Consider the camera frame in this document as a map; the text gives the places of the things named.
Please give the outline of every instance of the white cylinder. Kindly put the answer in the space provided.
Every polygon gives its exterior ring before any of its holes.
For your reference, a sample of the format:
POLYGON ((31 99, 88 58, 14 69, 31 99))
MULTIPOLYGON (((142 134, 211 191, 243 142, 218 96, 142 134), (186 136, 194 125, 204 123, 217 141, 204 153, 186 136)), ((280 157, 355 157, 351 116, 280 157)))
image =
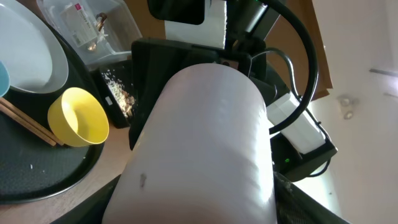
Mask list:
POLYGON ((163 89, 103 223, 277 223, 264 100, 242 73, 200 64, 163 89))

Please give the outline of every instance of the wooden chopsticks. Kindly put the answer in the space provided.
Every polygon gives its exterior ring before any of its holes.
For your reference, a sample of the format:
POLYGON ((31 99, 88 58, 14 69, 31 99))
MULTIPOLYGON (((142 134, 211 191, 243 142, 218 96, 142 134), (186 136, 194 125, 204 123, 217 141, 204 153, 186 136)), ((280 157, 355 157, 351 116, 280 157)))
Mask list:
POLYGON ((27 116, 24 112, 16 108, 4 98, 0 98, 0 111, 8 115, 14 121, 17 121, 23 127, 27 128, 51 146, 55 146, 57 143, 61 146, 63 145, 63 142, 61 142, 61 140, 59 140, 59 138, 57 138, 53 133, 41 126, 31 117, 27 116))

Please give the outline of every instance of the black tray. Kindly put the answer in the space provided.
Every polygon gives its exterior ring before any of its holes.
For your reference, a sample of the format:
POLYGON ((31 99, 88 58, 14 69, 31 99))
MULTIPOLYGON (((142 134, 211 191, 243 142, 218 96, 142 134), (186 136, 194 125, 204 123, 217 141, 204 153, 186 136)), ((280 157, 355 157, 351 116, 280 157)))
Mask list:
MULTIPOLYGON (((55 30, 47 26, 61 43, 68 58, 69 76, 66 84, 61 90, 44 95, 9 90, 4 98, 49 129, 47 111, 67 88, 83 88, 102 105, 103 102, 76 52, 55 30)), ((72 188, 92 170, 103 147, 104 144, 79 148, 51 147, 0 113, 0 204, 33 202, 72 188)))

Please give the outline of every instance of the plastic container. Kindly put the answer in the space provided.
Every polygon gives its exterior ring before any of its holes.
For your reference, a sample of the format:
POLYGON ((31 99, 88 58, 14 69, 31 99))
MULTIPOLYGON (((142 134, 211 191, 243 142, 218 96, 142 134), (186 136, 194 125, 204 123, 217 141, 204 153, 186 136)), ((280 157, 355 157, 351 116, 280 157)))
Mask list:
POLYGON ((141 32, 122 0, 37 0, 46 21, 73 47, 90 70, 126 60, 141 32), (97 18, 107 16, 101 31, 97 18), (95 43, 95 50, 89 49, 95 43))

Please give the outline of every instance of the white plate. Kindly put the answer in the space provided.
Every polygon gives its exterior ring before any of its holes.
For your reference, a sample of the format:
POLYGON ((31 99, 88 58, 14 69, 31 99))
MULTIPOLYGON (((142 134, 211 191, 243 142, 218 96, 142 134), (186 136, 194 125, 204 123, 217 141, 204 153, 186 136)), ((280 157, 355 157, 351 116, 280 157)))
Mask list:
POLYGON ((68 79, 67 57, 58 40, 15 0, 0 0, 0 60, 16 90, 51 93, 68 79))

